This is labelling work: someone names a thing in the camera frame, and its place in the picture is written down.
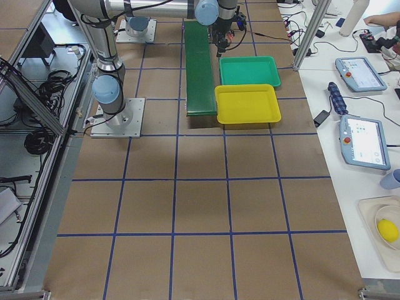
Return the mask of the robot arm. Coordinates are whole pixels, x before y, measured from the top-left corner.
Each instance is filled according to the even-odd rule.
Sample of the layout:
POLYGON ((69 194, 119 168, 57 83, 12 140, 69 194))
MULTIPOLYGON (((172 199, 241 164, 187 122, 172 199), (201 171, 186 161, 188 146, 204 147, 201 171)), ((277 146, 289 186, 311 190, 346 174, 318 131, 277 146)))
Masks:
POLYGON ((180 18, 184 22, 186 55, 186 112, 215 116, 214 73, 210 47, 216 56, 233 50, 232 25, 246 32, 246 17, 237 1, 71 1, 80 25, 97 54, 101 73, 117 76, 124 70, 113 38, 112 23, 127 18, 180 18))
POLYGON ((125 30, 129 36, 142 36, 148 31, 149 17, 127 17, 125 30))

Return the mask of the person hand at desk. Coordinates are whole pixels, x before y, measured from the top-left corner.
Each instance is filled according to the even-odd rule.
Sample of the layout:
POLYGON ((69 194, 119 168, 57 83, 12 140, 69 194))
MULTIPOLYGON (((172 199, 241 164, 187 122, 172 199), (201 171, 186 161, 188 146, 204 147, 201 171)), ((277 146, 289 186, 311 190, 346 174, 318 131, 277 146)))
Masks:
POLYGON ((386 14, 372 15, 364 18, 365 24, 374 24, 384 27, 396 26, 400 20, 399 12, 389 12, 386 14))

